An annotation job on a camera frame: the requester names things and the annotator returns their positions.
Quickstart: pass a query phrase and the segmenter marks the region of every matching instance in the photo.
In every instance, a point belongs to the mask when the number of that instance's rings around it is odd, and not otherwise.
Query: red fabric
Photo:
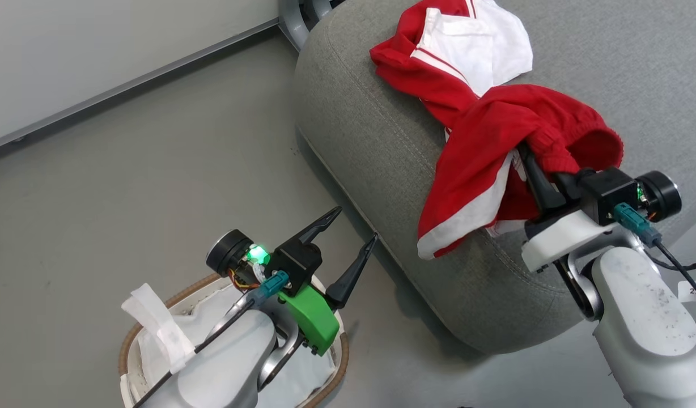
[[[371,49],[377,74],[397,90],[420,98],[451,130],[421,213],[419,238],[493,186],[508,153],[523,140],[547,173],[620,165],[620,137],[580,101],[535,85],[496,86],[478,98],[453,75],[411,57],[428,7],[446,15],[471,15],[465,0],[423,0],[403,13],[394,37]],[[488,225],[537,215],[527,185],[511,169],[498,214]],[[459,242],[447,243],[434,256]]]

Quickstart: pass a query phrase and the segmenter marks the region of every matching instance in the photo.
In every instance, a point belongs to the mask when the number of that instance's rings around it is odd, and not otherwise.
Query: metal leg
[[[305,0],[305,12],[312,21],[322,20],[332,9],[330,0]]]
[[[300,51],[307,41],[308,30],[300,14],[300,0],[278,0],[280,29],[295,49]]]

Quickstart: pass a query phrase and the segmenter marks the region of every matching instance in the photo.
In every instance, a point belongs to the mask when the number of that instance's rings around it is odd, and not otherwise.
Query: red garment
[[[419,220],[417,246],[424,259],[447,253],[469,232],[498,220],[538,215],[512,166],[522,140],[546,173],[602,170],[622,160],[620,137],[580,101],[535,85],[495,86],[478,98],[450,64],[416,57],[426,8],[467,16],[466,6],[462,0],[423,0],[404,12],[393,38],[371,49],[377,74],[421,98],[450,130]]]

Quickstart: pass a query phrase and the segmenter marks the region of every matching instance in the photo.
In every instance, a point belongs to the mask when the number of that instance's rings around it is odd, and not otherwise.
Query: gray fabric upholstery
[[[523,234],[471,234],[433,261],[416,253],[418,218],[444,145],[418,100],[375,74],[368,50],[415,0],[350,0],[312,31],[296,69],[298,125],[446,326],[474,348],[515,351],[579,321],[555,271],[525,270]],[[696,0],[503,0],[524,22],[538,83],[585,101],[625,140],[630,174],[659,169],[684,211],[662,226],[675,240],[696,220]]]

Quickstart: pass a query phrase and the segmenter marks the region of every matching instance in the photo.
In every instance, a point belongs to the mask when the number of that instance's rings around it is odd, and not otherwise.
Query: white panel
[[[277,0],[0,0],[0,137],[277,16]]]

